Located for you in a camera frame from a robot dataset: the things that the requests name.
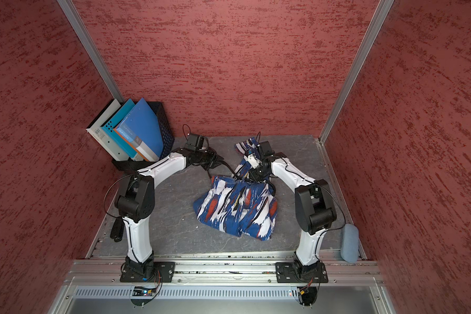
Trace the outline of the blue white patterned trousers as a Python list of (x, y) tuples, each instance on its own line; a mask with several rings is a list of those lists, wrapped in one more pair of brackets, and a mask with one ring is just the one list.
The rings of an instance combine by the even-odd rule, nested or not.
[(214, 176), (211, 188), (193, 203), (197, 220), (223, 233), (240, 237), (245, 234), (260, 241), (271, 238), (277, 215), (276, 188), (270, 178), (264, 182), (249, 179), (250, 154), (260, 159), (259, 138), (251, 137), (235, 144), (243, 159), (228, 177)]

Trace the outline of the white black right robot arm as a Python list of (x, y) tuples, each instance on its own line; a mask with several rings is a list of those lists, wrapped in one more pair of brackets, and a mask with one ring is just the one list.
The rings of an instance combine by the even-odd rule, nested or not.
[(295, 216), (302, 230), (295, 251), (300, 266), (314, 266), (319, 261), (319, 250), (327, 230), (337, 219), (334, 200), (325, 180), (316, 180), (300, 171), (285, 156), (271, 155), (258, 159), (254, 154), (245, 157), (253, 179), (271, 175), (282, 180), (293, 192)]

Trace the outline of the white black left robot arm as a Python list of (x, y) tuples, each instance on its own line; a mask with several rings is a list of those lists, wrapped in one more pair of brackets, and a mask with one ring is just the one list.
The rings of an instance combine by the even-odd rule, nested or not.
[(189, 166), (204, 170), (223, 165), (224, 158), (213, 149), (177, 149), (151, 166), (123, 179), (115, 198), (128, 241), (125, 267), (143, 277), (153, 271), (154, 253), (150, 244), (149, 217), (155, 208), (155, 188)]

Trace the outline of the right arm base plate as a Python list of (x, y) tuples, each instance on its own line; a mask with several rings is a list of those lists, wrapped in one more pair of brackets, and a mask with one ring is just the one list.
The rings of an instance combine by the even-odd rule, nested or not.
[(276, 277), (278, 283), (328, 283), (328, 274), (322, 261), (303, 266), (299, 261), (277, 262)]

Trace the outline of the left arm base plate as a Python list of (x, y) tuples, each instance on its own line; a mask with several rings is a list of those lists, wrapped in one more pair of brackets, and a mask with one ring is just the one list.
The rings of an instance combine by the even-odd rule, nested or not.
[(137, 263), (126, 259), (121, 268), (121, 283), (171, 283), (174, 262)]

